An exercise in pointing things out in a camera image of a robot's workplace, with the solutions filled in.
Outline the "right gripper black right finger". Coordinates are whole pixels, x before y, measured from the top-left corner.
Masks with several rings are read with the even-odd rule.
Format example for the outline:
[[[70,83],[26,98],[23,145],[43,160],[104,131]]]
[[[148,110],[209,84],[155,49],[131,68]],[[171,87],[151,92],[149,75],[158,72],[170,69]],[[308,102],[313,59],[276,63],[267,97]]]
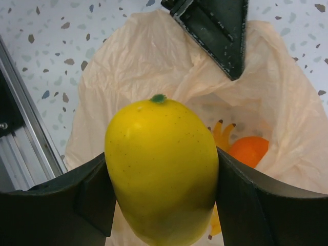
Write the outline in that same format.
[[[224,245],[327,245],[327,195],[273,179],[218,149]]]

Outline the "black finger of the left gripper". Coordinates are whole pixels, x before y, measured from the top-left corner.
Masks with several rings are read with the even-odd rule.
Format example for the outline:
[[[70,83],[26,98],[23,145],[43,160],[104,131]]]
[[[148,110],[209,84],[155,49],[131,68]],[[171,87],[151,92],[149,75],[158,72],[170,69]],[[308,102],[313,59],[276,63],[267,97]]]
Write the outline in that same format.
[[[230,80],[241,77],[248,0],[167,0],[161,5]]]

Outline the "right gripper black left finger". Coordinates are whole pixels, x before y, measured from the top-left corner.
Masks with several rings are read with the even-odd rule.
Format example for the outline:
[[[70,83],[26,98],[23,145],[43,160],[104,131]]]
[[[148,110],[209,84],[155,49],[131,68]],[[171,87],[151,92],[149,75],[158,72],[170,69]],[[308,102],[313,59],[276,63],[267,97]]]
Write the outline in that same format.
[[[105,156],[27,191],[1,193],[1,245],[105,245],[116,197]]]

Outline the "fake yellow mango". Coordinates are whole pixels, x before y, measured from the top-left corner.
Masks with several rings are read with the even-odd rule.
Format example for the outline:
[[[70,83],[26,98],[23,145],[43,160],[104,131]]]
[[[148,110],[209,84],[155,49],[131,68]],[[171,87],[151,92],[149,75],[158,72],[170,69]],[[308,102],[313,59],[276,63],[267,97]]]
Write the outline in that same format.
[[[111,119],[105,159],[120,210],[148,245],[192,245],[207,230],[219,160],[202,120],[163,94]]]

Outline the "orange translucent plastic bag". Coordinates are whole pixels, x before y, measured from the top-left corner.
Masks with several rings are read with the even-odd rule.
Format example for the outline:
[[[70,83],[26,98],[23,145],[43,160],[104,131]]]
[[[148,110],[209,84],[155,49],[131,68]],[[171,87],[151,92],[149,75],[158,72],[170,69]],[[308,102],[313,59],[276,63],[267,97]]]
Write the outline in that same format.
[[[228,153],[243,137],[262,137],[269,149],[253,169],[327,195],[326,113],[268,23],[247,23],[245,68],[232,81],[169,14],[134,14],[96,52],[78,90],[66,148],[69,170],[105,155],[107,127],[120,109],[163,94],[202,120],[217,150]],[[105,244],[148,245],[132,231],[117,199]],[[192,245],[224,245],[216,195],[207,230]]]

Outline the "fake orange fruit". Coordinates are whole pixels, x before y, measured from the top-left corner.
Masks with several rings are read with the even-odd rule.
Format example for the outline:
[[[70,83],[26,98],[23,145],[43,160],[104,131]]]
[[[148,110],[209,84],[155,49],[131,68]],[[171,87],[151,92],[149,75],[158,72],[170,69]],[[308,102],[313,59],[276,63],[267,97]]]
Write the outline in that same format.
[[[258,136],[249,136],[235,141],[228,153],[239,162],[251,168],[256,168],[268,149],[268,140]]]

